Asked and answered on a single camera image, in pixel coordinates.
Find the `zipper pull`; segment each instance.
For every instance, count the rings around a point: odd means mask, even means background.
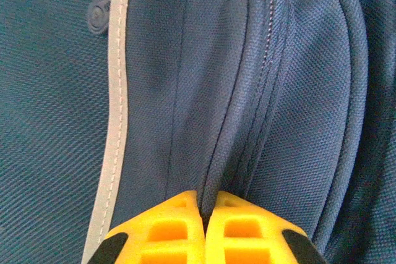
[[[88,28],[95,35],[105,32],[109,27],[110,1],[94,0],[88,6]]]

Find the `yellow plastic part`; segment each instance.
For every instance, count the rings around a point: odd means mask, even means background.
[[[206,233],[206,264],[298,264],[284,229],[305,232],[277,215],[219,192]]]
[[[183,192],[115,227],[128,239],[116,264],[202,264],[205,235],[196,191]]]

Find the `zipper teeth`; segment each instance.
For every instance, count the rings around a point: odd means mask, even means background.
[[[270,17],[269,17],[269,23],[268,23],[267,42],[265,44],[265,50],[264,50],[264,61],[263,61],[262,67],[264,67],[264,63],[267,60],[268,52],[269,52],[269,48],[270,48],[274,12],[275,12],[275,5],[273,4],[273,0],[270,0]]]

